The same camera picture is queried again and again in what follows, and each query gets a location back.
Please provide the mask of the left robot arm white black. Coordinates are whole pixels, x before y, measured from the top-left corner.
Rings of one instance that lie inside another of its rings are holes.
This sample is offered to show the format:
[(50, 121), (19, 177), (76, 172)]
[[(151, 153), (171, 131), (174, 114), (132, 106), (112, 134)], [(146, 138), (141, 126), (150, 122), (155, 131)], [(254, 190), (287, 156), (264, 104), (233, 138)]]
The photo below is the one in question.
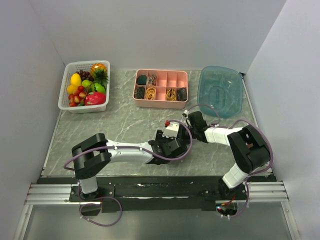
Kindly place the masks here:
[(99, 195), (97, 174), (112, 163), (142, 163), (162, 165), (173, 162), (188, 151), (185, 141), (180, 138), (162, 137), (157, 131), (155, 140), (143, 143), (121, 143), (106, 139), (97, 133), (71, 149), (75, 177), (79, 182), (80, 197), (88, 201)]

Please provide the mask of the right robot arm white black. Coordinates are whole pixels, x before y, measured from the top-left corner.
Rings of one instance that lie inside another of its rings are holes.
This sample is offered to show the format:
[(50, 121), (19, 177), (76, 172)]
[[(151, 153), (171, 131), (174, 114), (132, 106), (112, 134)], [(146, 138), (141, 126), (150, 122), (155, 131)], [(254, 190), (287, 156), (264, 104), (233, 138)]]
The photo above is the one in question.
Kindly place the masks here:
[(189, 131), (179, 128), (178, 137), (190, 142), (192, 138), (207, 144), (220, 144), (230, 147), (234, 165), (218, 181), (218, 193), (223, 199), (230, 199), (237, 188), (251, 176), (267, 171), (273, 163), (273, 151), (265, 135), (255, 125), (248, 123), (244, 127), (219, 126), (217, 123), (207, 124), (200, 111), (190, 113), (185, 110), (184, 121)]

